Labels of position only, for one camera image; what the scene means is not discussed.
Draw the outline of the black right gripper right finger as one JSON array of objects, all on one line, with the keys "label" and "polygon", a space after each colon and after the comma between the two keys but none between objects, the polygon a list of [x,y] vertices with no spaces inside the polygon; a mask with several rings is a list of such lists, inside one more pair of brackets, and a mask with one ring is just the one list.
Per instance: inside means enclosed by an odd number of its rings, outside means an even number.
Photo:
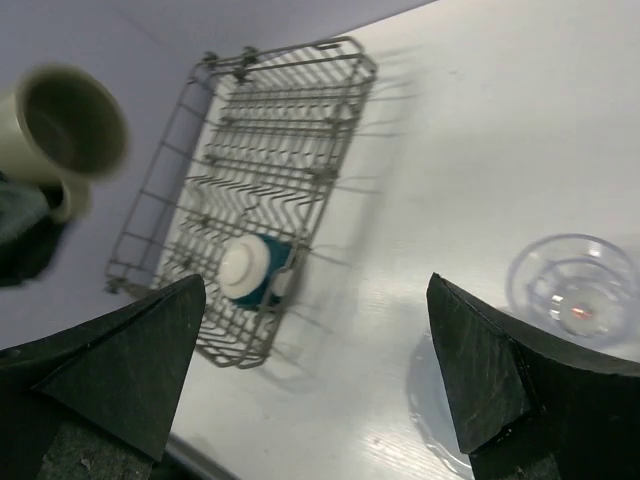
[{"label": "black right gripper right finger", "polygon": [[426,302],[475,478],[638,478],[638,363],[531,326],[438,274]]}]

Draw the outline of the teal and cream bowl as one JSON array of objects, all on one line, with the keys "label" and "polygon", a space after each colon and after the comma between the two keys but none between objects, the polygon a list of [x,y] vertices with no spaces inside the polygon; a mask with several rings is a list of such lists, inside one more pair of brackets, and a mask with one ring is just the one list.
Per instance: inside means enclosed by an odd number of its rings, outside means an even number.
[{"label": "teal and cream bowl", "polygon": [[217,281],[233,304],[257,310],[267,292],[267,306],[282,302],[292,272],[287,261],[292,245],[266,234],[232,237],[224,244]]}]

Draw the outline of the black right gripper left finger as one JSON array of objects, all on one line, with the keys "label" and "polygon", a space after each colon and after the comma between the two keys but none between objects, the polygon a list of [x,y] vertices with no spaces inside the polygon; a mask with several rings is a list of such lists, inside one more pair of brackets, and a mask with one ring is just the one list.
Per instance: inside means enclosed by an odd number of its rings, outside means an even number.
[{"label": "black right gripper left finger", "polygon": [[4,479],[147,479],[169,439],[206,303],[189,275],[1,352]]}]

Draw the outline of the light blue scalloped plate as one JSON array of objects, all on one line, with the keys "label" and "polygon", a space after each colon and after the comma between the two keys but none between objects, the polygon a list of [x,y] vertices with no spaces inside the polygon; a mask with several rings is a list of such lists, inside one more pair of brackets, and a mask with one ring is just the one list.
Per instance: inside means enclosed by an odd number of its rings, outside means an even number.
[{"label": "light blue scalloped plate", "polygon": [[410,356],[406,395],[410,419],[426,448],[459,479],[473,479],[469,457],[458,446],[444,381],[429,331],[424,332]]}]

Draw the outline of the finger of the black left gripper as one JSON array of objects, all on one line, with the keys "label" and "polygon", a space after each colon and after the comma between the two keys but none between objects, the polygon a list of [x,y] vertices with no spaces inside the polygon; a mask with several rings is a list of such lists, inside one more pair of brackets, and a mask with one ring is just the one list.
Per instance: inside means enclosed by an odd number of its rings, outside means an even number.
[{"label": "finger of the black left gripper", "polygon": [[36,280],[49,267],[67,227],[51,216],[62,200],[59,185],[38,187],[1,174],[1,288]]}]

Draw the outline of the clear plastic cup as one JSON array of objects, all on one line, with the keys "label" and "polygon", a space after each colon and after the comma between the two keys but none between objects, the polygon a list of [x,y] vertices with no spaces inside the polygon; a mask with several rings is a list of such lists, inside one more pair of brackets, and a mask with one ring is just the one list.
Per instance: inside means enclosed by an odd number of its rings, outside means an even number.
[{"label": "clear plastic cup", "polygon": [[505,295],[513,316],[582,346],[639,338],[639,264],[599,237],[563,233],[530,243],[507,270]]}]

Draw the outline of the beige ceramic mug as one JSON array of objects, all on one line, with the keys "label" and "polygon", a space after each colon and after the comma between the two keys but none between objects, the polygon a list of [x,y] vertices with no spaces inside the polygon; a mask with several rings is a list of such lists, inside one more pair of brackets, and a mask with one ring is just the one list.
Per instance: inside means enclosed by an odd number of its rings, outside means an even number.
[{"label": "beige ceramic mug", "polygon": [[118,174],[129,143],[114,96],[78,67],[39,65],[1,96],[1,173],[59,191],[59,223],[90,209],[91,186]]}]

